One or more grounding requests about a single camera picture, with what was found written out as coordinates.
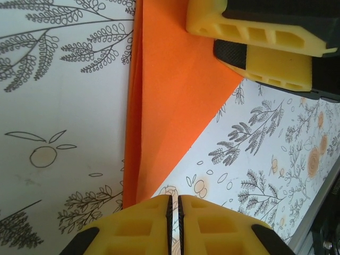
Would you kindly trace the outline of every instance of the white paper with botanical print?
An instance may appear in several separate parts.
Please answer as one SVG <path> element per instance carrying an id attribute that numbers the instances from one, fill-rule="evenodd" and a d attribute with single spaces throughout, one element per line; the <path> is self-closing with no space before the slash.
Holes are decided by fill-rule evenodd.
<path id="1" fill-rule="evenodd" d="M 135 0 L 0 0 L 0 254 L 121 209 Z"/>
<path id="2" fill-rule="evenodd" d="M 267 222 L 288 243 L 340 155 L 340 105 L 244 80 L 164 181 Z M 174 215 L 177 199 L 174 199 Z M 174 217 L 173 254 L 179 255 Z"/>

